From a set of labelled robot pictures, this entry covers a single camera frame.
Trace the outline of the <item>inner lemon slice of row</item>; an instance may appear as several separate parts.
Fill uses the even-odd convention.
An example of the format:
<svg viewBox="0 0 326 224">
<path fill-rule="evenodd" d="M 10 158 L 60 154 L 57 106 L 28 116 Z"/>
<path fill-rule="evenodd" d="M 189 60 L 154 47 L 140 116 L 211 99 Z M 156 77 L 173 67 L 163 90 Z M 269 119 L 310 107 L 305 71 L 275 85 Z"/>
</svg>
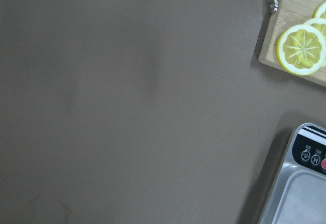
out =
<svg viewBox="0 0 326 224">
<path fill-rule="evenodd" d="M 326 19 L 326 2 L 321 4 L 313 14 L 314 18 L 323 18 Z"/>
</svg>

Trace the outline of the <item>wooden cutting board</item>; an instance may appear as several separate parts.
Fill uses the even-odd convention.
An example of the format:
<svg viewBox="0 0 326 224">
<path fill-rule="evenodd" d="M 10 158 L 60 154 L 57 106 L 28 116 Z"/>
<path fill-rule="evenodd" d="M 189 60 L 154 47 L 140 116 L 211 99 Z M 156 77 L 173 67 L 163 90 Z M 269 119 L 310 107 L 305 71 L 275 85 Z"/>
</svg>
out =
<svg viewBox="0 0 326 224">
<path fill-rule="evenodd" d="M 325 86 L 325 0 L 271 0 L 259 62 Z"/>
</svg>

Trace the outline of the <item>middle lemon slice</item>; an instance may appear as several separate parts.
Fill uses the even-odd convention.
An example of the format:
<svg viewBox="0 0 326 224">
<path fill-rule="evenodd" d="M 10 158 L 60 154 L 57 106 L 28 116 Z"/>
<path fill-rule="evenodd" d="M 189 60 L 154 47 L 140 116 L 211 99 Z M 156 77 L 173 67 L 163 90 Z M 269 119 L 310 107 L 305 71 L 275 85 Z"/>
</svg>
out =
<svg viewBox="0 0 326 224">
<path fill-rule="evenodd" d="M 310 25 L 318 29 L 325 38 L 326 19 L 325 18 L 312 18 L 304 22 L 306 25 Z"/>
</svg>

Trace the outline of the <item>silver kitchen scale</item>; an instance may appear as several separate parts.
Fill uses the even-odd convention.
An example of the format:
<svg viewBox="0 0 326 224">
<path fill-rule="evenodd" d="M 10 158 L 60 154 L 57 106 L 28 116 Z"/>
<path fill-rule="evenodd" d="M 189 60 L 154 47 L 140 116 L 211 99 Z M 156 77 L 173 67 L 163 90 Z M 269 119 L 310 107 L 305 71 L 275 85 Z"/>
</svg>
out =
<svg viewBox="0 0 326 224">
<path fill-rule="evenodd" d="M 258 223 L 325 223 L 325 128 L 292 133 Z"/>
</svg>

